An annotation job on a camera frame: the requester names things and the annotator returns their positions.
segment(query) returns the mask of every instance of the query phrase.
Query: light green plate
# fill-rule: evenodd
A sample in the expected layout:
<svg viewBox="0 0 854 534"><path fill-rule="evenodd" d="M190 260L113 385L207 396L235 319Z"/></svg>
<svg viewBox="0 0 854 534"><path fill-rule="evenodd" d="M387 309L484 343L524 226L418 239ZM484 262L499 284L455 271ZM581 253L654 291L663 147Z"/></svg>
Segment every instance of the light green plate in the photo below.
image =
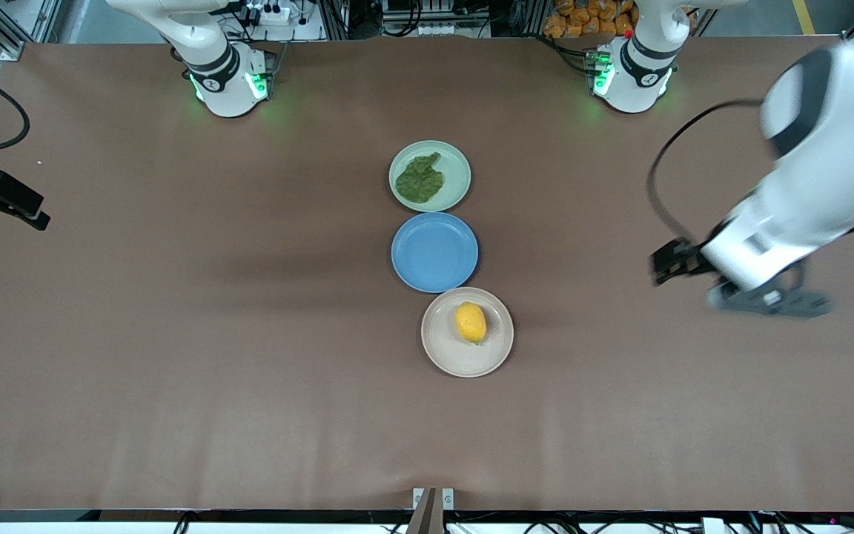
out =
<svg viewBox="0 0 854 534"><path fill-rule="evenodd" d="M397 177L407 169L407 164L417 156L430 156L434 152L440 153L440 159L434 163L434 170L443 173L443 187L437 195L423 204L410 202L397 193ZM463 196L470 189L470 163L467 156L457 150L453 145L442 141L418 141L413 145L397 152L394 161L391 162L391 170L388 172L388 182L391 192L401 204L415 211L434 212L450 209L463 200Z"/></svg>

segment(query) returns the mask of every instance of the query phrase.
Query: yellow lemon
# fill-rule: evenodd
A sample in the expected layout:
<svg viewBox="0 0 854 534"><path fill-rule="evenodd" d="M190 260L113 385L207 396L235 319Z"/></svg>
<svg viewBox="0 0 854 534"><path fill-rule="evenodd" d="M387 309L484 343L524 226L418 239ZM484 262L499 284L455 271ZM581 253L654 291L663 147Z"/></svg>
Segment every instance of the yellow lemon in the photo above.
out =
<svg viewBox="0 0 854 534"><path fill-rule="evenodd" d="M457 308L454 320L457 321L457 330L461 337L477 345L483 341L486 335L486 318L482 308L472 302L464 302Z"/></svg>

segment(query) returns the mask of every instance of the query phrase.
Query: table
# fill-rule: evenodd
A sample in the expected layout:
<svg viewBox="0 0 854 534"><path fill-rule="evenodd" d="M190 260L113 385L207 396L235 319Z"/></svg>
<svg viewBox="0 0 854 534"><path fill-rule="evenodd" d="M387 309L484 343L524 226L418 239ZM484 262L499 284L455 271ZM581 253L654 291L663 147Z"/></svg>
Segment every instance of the table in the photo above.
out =
<svg viewBox="0 0 854 534"><path fill-rule="evenodd" d="M712 278L647 268L665 139L826 42L692 40L638 116L535 42L296 44L241 119L165 47L30 45L0 81L33 131L0 168L53 220L0 215L0 508L390 508L436 484L474 510L854 510L854 236L813 257L837 308L811 321L719 314ZM516 325L487 378L431 365L433 297L390 266L412 214L387 168L418 139L474 170L451 212ZM723 111L662 197L704 234L770 166L756 112Z"/></svg>

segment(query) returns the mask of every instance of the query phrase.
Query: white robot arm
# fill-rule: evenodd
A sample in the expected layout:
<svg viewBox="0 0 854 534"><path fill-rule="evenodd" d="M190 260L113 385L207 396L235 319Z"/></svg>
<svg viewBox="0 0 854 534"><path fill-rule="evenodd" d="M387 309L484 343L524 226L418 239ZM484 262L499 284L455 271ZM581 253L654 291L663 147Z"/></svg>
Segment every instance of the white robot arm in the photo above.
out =
<svg viewBox="0 0 854 534"><path fill-rule="evenodd" d="M211 11L228 0L107 0L111 7L155 27L190 70L196 97L220 117L238 117L268 98L267 55L230 43Z"/></svg>
<svg viewBox="0 0 854 534"><path fill-rule="evenodd" d="M732 7L747 0L635 0L634 35L616 37L598 47L608 54L606 71L593 81L592 92L614 109L647 111L667 89L675 57L691 33L682 7Z"/></svg>
<svg viewBox="0 0 854 534"><path fill-rule="evenodd" d="M797 61L769 89L760 118L774 169L701 246L658 250L655 282L716 271L726 280L709 295L716 307L816 317L828 299L784 288L779 276L854 231L854 44Z"/></svg>

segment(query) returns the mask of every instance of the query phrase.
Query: yellow line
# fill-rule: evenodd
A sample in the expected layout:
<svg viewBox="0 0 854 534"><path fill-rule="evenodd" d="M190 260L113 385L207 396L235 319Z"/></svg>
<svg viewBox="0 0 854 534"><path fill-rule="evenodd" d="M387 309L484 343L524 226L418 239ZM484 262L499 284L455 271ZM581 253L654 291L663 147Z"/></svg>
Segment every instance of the yellow line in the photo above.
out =
<svg viewBox="0 0 854 534"><path fill-rule="evenodd" d="M810 19L810 10L806 7L806 0L792 0L792 8L796 10L796 18L799 19L799 27L803 30L803 35L815 35L816 28L812 27L812 19Z"/></svg>

